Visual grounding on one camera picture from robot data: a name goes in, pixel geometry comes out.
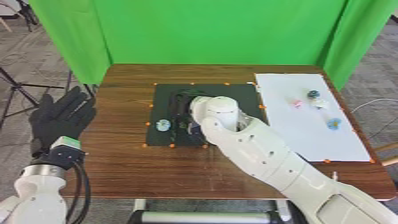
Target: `dark green mat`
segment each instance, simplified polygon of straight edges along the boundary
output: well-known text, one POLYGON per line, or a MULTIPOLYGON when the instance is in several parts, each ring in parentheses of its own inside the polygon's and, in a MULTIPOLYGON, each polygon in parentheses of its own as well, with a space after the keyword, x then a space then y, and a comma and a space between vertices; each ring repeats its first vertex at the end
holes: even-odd
MULTIPOLYGON (((160 84, 156 85, 153 97, 153 111, 151 111, 151 125, 147 127, 146 143, 149 146, 171 145, 171 131, 160 132, 156 130, 156 122, 160 119, 171 121, 169 115, 169 101, 171 95, 179 90, 195 89, 211 96, 227 96, 238 101, 238 106, 245 114, 265 120, 263 111, 259 109, 261 100, 258 97, 256 87, 249 84, 236 85, 183 85, 183 84, 160 84)), ((199 146, 203 141, 188 135, 187 129, 178 128, 176 132, 176 146, 199 146)))

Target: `white robotic arm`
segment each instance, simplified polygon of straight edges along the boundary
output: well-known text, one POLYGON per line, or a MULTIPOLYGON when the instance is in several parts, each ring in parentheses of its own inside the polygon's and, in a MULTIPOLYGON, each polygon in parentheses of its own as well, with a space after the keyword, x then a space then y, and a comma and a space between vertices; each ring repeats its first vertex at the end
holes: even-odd
POLYGON ((393 224, 398 217, 377 200, 314 169, 263 121, 227 97, 197 97, 190 104, 210 143, 243 170, 281 191, 311 224, 393 224))

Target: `wooden table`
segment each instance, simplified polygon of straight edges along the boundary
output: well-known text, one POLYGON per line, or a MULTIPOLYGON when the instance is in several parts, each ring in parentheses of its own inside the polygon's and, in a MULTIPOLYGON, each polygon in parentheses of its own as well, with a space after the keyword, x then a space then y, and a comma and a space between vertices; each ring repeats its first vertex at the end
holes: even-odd
MULTIPOLYGON (((256 81, 254 73, 322 73, 314 66, 254 65, 114 65, 98 93, 98 117, 84 133, 92 196, 101 198, 283 198, 275 189, 235 167, 217 147, 208 149, 142 147, 151 113, 155 83, 242 84, 256 81)), ((327 176, 352 184, 377 199, 396 195, 357 122, 338 91, 332 93, 357 130, 375 163, 314 163, 327 176)), ((75 181, 64 196, 73 196, 75 181)))

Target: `cable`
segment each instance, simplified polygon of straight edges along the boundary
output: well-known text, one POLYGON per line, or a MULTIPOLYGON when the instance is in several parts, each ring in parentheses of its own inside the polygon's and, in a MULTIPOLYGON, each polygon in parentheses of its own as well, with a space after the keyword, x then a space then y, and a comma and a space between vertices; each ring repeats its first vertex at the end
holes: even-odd
POLYGON ((355 107, 355 109, 352 110, 352 113, 355 113, 355 111, 364 107, 364 106, 368 106, 371 103, 375 103, 375 102, 378 102, 378 101, 394 101, 394 102, 398 102, 398 99, 375 99, 375 100, 371 100, 368 103, 364 103, 364 104, 361 104, 357 107, 355 107))
MULTIPOLYGON (((371 100, 368 103, 361 104, 355 109, 352 110, 352 113, 355 113, 355 111, 368 106, 371 103, 378 102, 378 101, 393 101, 398 102, 398 99, 375 99, 371 100)), ((387 128, 387 126, 394 123, 394 121, 398 120, 398 117, 389 121, 389 123, 382 126, 382 129, 377 131, 377 133, 370 136, 370 139, 382 133, 384 129, 387 128)))
POLYGON ((84 222, 84 218, 87 216, 89 207, 91 207, 91 182, 89 182, 89 176, 87 176, 84 167, 80 166, 80 164, 76 162, 73 162, 73 163, 75 163, 76 169, 80 170, 80 173, 82 173, 84 188, 85 188, 84 209, 82 209, 78 218, 73 221, 73 224, 80 224, 84 222))
POLYGON ((66 223, 69 223, 69 220, 71 220, 71 216, 73 216, 73 212, 75 212, 75 208, 76 208, 76 204, 78 204, 78 196, 82 193, 82 172, 80 172, 80 169, 76 168, 75 164, 73 164, 73 170, 75 170, 75 176, 76 176, 76 189, 75 189, 75 197, 73 197, 71 207, 69 207, 68 215, 66 215, 66 223))
POLYGON ((382 129, 378 130, 378 132, 370 136, 370 139, 380 134, 380 132, 384 131, 384 129, 387 128, 387 126, 394 123, 394 121, 398 120, 398 117, 389 121, 389 123, 382 126, 382 129))

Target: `black cable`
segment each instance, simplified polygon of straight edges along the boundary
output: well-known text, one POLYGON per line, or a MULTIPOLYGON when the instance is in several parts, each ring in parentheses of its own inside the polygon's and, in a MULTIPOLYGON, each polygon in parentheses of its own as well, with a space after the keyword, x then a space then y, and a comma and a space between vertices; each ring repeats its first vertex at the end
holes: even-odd
POLYGON ((398 120, 398 117, 389 121, 389 123, 382 126, 382 129, 378 130, 378 132, 370 136, 370 139, 380 134, 380 132, 384 131, 384 129, 387 128, 387 126, 394 123, 394 121, 398 120))
POLYGON ((87 216, 89 207, 91 207, 91 182, 89 182, 89 176, 87 176, 87 173, 85 173, 85 169, 76 162, 75 162, 75 166, 76 166, 78 171, 82 172, 82 181, 84 181, 84 188, 85 188, 84 209, 82 209, 78 218, 73 221, 73 224, 80 224, 82 221, 84 221, 84 218, 87 216))
POLYGON ((75 170, 75 176, 76 176, 76 189, 75 189, 75 197, 73 197, 73 202, 71 202, 71 207, 68 210, 68 215, 66 215, 66 223, 69 223, 76 204, 78 204, 78 197, 82 193, 82 172, 80 169, 76 168, 76 165, 73 164, 73 170, 75 170))

